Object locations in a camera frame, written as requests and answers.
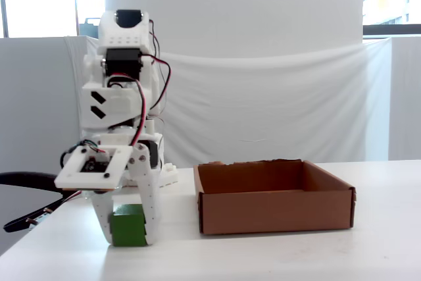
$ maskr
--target table surface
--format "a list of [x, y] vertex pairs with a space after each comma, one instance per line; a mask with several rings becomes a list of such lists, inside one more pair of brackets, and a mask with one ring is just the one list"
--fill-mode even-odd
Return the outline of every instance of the table surface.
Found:
[[161, 189], [156, 244], [110, 246], [90, 202], [74, 199], [0, 257], [0, 279], [421, 279], [421, 161], [318, 165], [356, 186], [353, 229], [201, 236], [193, 170], [180, 169], [179, 182]]

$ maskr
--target wall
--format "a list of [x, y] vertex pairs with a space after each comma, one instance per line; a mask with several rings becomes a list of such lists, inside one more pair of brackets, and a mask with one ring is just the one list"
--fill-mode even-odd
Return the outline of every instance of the wall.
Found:
[[[69, 40], [86, 51], [85, 38]], [[57, 173], [60, 154], [79, 138], [74, 71], [66, 40], [0, 39], [0, 71], [0, 172]], [[0, 185], [0, 254], [26, 233], [7, 234], [4, 224], [58, 197]]]
[[150, 13], [164, 52], [267, 57], [360, 43], [362, 0], [105, 0]]

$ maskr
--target cardboard box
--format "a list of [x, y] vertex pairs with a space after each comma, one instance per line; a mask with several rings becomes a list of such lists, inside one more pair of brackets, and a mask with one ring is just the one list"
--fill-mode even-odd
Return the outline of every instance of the cardboard box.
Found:
[[353, 227], [355, 188], [309, 161], [210, 163], [194, 172], [201, 233]]

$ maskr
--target green cube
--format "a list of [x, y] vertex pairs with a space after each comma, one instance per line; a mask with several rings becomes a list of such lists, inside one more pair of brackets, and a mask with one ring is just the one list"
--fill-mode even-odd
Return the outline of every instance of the green cube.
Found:
[[146, 246], [142, 204], [125, 204], [111, 215], [112, 244], [116, 247]]

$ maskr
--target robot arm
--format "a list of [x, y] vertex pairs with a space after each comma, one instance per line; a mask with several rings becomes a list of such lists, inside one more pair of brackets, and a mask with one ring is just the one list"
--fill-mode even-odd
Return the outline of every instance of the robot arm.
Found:
[[82, 88], [82, 129], [95, 142], [74, 148], [55, 180], [58, 188], [91, 192], [110, 243], [111, 193], [125, 184], [139, 188], [147, 243], [155, 240], [163, 150], [153, 117], [160, 114], [159, 101], [170, 73], [161, 91], [155, 62], [165, 62], [151, 53], [147, 13], [104, 13], [97, 55], [85, 58], [89, 80]]

